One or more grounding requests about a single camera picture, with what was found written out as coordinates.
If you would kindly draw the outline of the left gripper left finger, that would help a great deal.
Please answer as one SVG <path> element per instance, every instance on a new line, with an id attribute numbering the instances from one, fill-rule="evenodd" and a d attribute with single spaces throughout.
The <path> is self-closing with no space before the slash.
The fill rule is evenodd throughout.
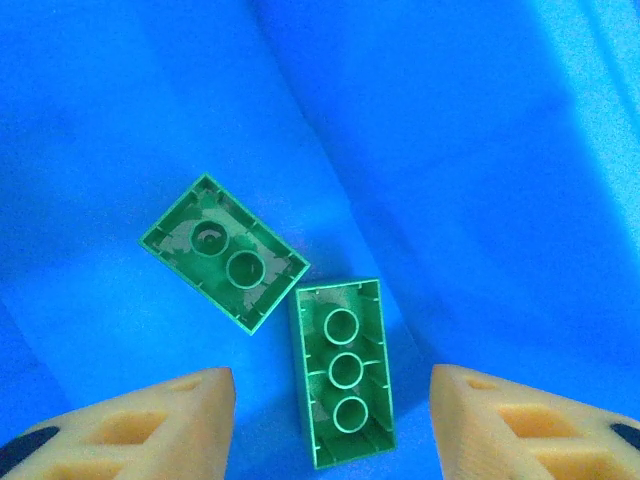
<path id="1" fill-rule="evenodd" d="M 228 367 L 70 411 L 1 448 L 4 479 L 222 479 L 234 427 Z"/>

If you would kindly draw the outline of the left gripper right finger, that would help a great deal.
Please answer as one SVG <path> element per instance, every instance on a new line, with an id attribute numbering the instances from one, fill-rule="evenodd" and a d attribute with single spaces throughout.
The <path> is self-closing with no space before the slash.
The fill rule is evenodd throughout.
<path id="1" fill-rule="evenodd" d="M 437 364 L 430 414 L 446 479 L 636 479 L 639 423 L 469 368 Z"/>

